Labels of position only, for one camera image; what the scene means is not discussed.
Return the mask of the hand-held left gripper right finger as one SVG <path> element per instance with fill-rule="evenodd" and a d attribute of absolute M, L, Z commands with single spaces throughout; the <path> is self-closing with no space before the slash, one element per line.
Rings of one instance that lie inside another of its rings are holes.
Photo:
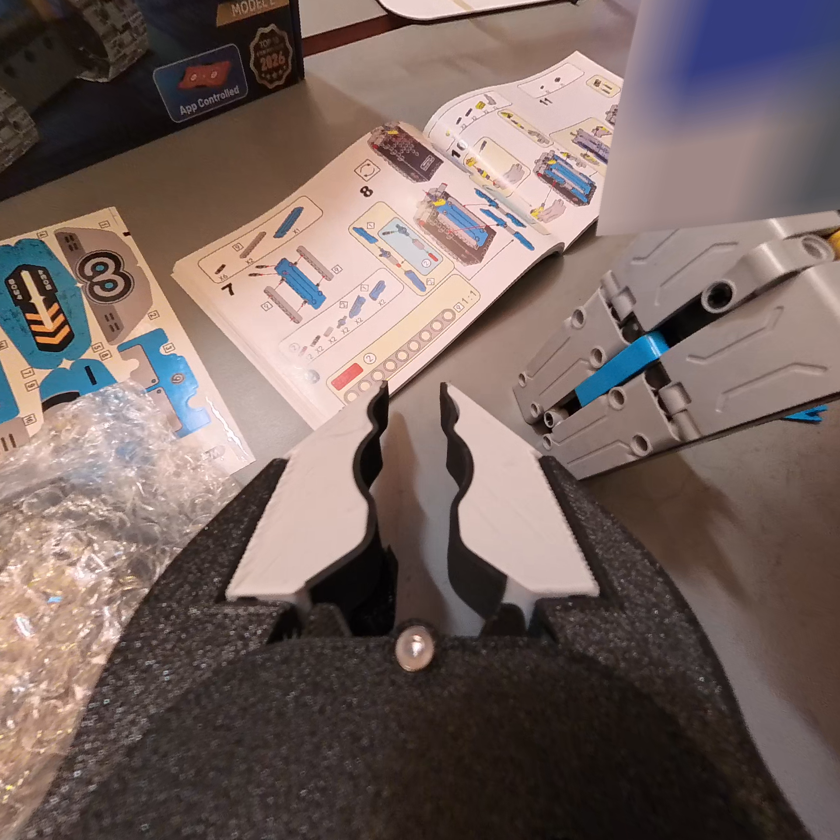
<path fill-rule="evenodd" d="M 527 631 L 538 604 L 601 593 L 542 458 L 456 386 L 439 387 L 445 465 L 456 492 L 447 573 L 485 628 Z"/>

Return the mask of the dark toy product box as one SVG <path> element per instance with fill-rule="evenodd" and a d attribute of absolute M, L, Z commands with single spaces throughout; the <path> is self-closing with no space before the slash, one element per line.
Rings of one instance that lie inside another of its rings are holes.
<path fill-rule="evenodd" d="M 298 2 L 2 1 L 1 198 L 291 87 Z"/>

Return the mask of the open instruction booklet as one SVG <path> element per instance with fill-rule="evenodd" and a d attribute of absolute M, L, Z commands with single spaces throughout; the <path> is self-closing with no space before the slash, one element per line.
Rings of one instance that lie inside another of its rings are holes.
<path fill-rule="evenodd" d="M 394 391 L 597 219 L 624 81 L 580 52 L 375 127 L 173 278 L 310 425 Z"/>

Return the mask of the partly built toy brick model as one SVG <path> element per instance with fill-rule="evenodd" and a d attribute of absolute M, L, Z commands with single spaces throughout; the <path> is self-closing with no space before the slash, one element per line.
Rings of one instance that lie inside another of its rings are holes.
<path fill-rule="evenodd" d="M 838 210 L 639 234 L 512 392 L 574 478 L 838 400 Z"/>

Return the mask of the clear bubble wrap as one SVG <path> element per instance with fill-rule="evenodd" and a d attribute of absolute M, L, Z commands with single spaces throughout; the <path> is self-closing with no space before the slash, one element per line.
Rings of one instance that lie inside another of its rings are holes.
<path fill-rule="evenodd" d="M 16 838 L 152 584 L 238 490 L 122 383 L 2 461 L 1 828 Z"/>

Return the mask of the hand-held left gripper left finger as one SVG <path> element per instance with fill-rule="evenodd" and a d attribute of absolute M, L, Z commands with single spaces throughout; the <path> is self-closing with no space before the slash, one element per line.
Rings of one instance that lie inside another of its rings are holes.
<path fill-rule="evenodd" d="M 382 470 L 386 382 L 342 408 L 297 444 L 238 562 L 234 602 L 313 602 L 348 564 L 382 551 L 371 486 Z"/>

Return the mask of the blue sticker sheet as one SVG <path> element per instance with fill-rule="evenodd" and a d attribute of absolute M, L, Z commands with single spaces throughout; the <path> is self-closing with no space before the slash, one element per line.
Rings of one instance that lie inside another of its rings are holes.
<path fill-rule="evenodd" d="M 123 382 L 229 475 L 254 462 L 116 208 L 4 240 L 2 459 L 58 408 Z"/>

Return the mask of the white lamp stand base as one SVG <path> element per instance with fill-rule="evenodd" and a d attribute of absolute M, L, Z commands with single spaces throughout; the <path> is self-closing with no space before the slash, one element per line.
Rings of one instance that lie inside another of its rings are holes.
<path fill-rule="evenodd" d="M 378 1 L 388 14 L 417 24 L 441 23 L 457 18 L 471 18 L 518 11 L 523 8 L 577 1 Z"/>

